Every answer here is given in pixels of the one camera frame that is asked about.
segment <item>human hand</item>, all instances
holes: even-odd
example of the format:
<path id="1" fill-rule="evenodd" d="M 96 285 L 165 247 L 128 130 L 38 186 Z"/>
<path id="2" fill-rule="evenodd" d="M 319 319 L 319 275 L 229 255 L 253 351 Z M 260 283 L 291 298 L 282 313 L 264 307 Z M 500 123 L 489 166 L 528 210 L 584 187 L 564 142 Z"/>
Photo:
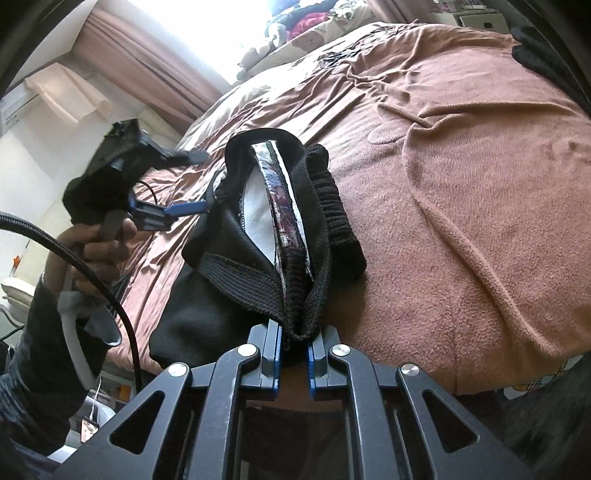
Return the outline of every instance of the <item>human hand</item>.
<path id="1" fill-rule="evenodd" d="M 78 223 L 63 232 L 57 239 L 68 248 L 83 245 L 84 250 L 80 255 L 81 258 L 87 262 L 88 266 L 107 286 L 110 286 L 121 274 L 118 264 L 129 258 L 128 242 L 135 237 L 137 228 L 133 221 L 125 219 L 122 225 L 122 239 L 120 241 L 102 241 L 99 237 L 99 231 L 100 225 Z M 72 269 L 72 279 L 78 290 L 102 298 L 96 287 L 84 275 L 74 267 L 70 267 L 65 260 L 62 260 L 56 254 L 50 253 L 45 266 L 43 284 L 55 299 L 60 296 L 64 287 L 68 268 Z"/>

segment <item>plaid fabric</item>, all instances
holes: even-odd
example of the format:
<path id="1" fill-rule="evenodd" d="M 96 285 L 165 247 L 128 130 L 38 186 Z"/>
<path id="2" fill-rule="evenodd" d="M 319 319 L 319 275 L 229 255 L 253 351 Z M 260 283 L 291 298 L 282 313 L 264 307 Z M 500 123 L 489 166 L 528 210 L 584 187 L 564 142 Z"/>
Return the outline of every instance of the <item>plaid fabric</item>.
<path id="1" fill-rule="evenodd" d="M 560 377 L 564 372 L 572 368 L 579 360 L 581 360 L 581 358 L 583 358 L 583 355 L 571 358 L 563 365 L 561 365 L 561 367 L 558 369 L 556 373 L 553 373 L 551 375 L 545 375 L 541 378 L 538 378 L 537 380 L 533 380 L 525 384 L 503 388 L 501 390 L 502 395 L 505 398 L 507 398 L 507 400 L 512 400 L 513 398 L 521 397 L 526 393 L 537 390 L 543 387 L 544 385 L 549 384 L 550 382 L 552 382 L 552 380 L 555 380 L 556 378 Z"/>

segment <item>brown blanket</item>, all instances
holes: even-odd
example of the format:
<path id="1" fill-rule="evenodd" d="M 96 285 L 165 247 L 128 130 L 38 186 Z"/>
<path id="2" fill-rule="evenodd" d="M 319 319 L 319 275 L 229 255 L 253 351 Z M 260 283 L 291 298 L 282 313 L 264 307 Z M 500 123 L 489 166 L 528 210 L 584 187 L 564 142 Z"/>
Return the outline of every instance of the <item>brown blanket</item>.
<path id="1" fill-rule="evenodd" d="M 322 143 L 368 260 L 325 322 L 374 361 L 416 362 L 454 393 L 538 378 L 591 346 L 591 121 L 515 62 L 513 45 L 446 25 L 368 25 L 205 138 L 208 169 L 147 181 L 162 203 L 195 199 L 246 129 Z M 129 265 L 124 306 L 152 371 L 147 340 L 196 221 L 155 234 Z M 131 365 L 126 340 L 111 358 Z"/>

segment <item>black metal bracket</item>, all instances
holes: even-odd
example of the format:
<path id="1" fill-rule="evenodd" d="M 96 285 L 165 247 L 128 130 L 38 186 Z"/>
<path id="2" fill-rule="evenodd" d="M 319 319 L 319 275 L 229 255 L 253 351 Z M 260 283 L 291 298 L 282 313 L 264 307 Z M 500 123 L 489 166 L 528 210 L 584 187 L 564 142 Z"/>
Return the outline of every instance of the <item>black metal bracket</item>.
<path id="1" fill-rule="evenodd" d="M 310 393 L 342 398 L 351 478 L 533 478 L 530 470 L 420 367 L 373 363 L 326 327 L 309 346 Z"/>
<path id="2" fill-rule="evenodd" d="M 172 364 L 55 472 L 57 480 L 237 480 L 246 400 L 273 400 L 281 328 L 251 329 L 214 364 Z M 343 401 L 350 480 L 527 480 L 531 472 L 414 364 L 390 368 L 327 327 L 309 346 L 310 394 Z"/>

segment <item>curtain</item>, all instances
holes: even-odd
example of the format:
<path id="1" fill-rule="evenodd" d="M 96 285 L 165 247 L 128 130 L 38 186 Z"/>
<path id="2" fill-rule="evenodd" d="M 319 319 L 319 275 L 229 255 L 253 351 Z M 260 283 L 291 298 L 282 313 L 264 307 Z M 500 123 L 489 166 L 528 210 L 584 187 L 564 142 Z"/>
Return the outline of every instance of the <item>curtain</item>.
<path id="1" fill-rule="evenodd" d="M 365 0 L 374 15 L 386 23 L 428 22 L 431 0 Z"/>
<path id="2" fill-rule="evenodd" d="M 148 33 L 99 8 L 72 51 L 181 134 L 222 92 Z"/>

